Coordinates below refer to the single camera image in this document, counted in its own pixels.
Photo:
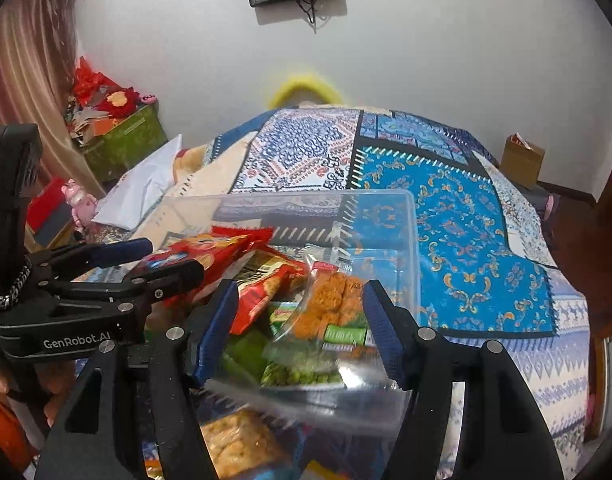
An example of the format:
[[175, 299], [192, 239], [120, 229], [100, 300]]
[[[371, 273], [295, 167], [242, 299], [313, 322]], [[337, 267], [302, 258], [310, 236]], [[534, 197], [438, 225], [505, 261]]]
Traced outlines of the orange sleeve forearm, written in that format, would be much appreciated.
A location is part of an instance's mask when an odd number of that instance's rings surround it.
[[11, 410], [0, 403], [0, 448], [18, 472], [26, 471], [35, 455], [26, 433]]

